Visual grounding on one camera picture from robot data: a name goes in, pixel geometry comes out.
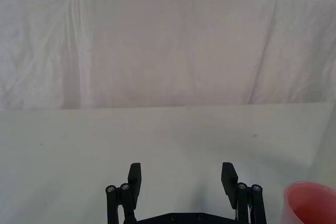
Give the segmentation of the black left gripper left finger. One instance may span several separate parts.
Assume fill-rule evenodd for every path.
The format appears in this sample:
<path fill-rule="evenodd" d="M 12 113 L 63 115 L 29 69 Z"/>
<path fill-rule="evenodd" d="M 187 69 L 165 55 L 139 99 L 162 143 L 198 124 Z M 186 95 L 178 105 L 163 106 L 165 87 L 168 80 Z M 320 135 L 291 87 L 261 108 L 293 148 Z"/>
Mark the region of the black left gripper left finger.
<path fill-rule="evenodd" d="M 141 164 L 132 163 L 129 169 L 128 182 L 120 187 L 109 185 L 106 188 L 107 223 L 119 223 L 118 207 L 124 211 L 124 223 L 136 223 L 136 209 L 141 188 Z"/>

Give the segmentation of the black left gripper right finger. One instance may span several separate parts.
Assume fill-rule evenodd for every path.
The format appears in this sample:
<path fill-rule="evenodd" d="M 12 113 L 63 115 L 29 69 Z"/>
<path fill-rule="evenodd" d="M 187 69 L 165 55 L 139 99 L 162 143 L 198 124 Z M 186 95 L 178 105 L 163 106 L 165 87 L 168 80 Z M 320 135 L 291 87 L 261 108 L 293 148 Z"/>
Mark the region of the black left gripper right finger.
<path fill-rule="evenodd" d="M 263 189 L 260 185 L 247 186 L 238 181 L 232 163 L 223 162 L 221 181 L 231 207 L 235 210 L 235 220 L 239 223 L 266 224 Z"/>

